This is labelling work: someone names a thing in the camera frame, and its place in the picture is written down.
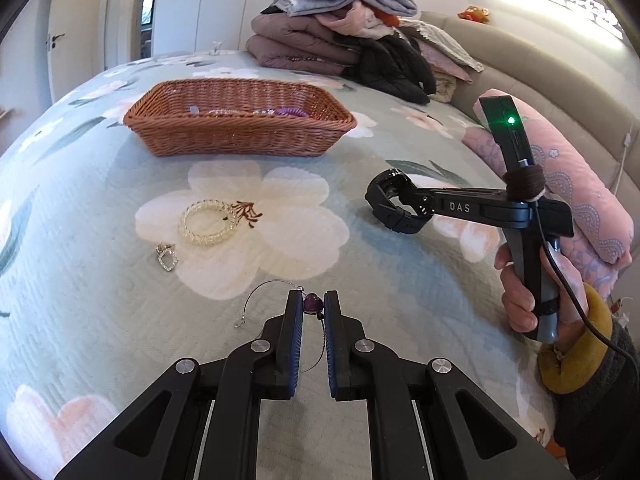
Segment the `mustard sleeve cuff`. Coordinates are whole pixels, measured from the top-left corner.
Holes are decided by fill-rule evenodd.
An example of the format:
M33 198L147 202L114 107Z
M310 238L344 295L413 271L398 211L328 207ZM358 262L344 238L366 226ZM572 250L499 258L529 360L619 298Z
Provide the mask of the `mustard sleeve cuff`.
M607 339L611 339L613 321L607 303L586 283L584 290L589 304L588 319ZM538 367L545 386L555 394L565 395L583 387L596 373L607 346L589 330L578 339L562 361L559 361L551 345L543 345L538 355Z

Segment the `person's hand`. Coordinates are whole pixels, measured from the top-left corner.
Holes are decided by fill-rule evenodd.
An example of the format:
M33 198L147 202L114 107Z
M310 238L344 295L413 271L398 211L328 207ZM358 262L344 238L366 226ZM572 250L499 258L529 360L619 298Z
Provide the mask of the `person's hand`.
M582 310L589 313L587 295L584 291L580 271L576 269L571 261L560 253L551 251L560 271L564 274L567 282L574 290ZM558 313L558 340L556 348L561 352L567 352L584 333L584 323L571 301L564 286L560 283L558 276L546 259L545 251L540 248L540 261L546 272L554 279L560 288L560 312ZM516 332L530 332L538 325L538 319L532 313L535 301L533 294L527 289L516 276L513 269L511 251L509 246L504 244L498 249L495 255L494 267L501 270L500 280L504 287L502 304L509 318L509 324Z

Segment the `triangular cutout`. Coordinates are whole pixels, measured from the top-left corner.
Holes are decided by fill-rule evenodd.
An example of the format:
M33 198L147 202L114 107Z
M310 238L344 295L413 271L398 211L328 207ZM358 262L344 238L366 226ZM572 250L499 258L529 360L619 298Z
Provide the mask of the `triangular cutout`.
M171 392L160 393L118 434L113 445L140 458L148 456L170 400Z
M516 437L468 391L458 391L456 400L481 459L487 460L516 447Z

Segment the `headboard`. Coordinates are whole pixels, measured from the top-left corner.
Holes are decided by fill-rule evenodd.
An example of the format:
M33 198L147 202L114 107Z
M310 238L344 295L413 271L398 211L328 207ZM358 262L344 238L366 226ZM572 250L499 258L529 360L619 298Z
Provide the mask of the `headboard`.
M473 83L459 84L451 104L472 118L473 104L490 88L516 96L542 113L575 146L604 184L620 172L626 134L631 133L618 199L636 226L632 255L640 254L640 119L603 88L535 44L482 23L436 12L421 20L445 30L481 61Z

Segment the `silver screw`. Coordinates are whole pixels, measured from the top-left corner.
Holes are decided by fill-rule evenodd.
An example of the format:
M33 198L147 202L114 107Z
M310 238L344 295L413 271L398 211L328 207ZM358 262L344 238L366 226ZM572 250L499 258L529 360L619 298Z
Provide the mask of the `silver screw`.
M371 352L376 345L369 339L360 339L356 341L356 350L358 352Z
M196 364L191 359L183 359L175 364L175 371L179 374L188 374L193 372Z
M435 359L431 366L439 374L448 374L451 371L451 363L442 357Z
M251 350L253 350L254 352L266 352L269 348L271 348L271 343L269 343L266 339L256 339L253 343L251 343Z

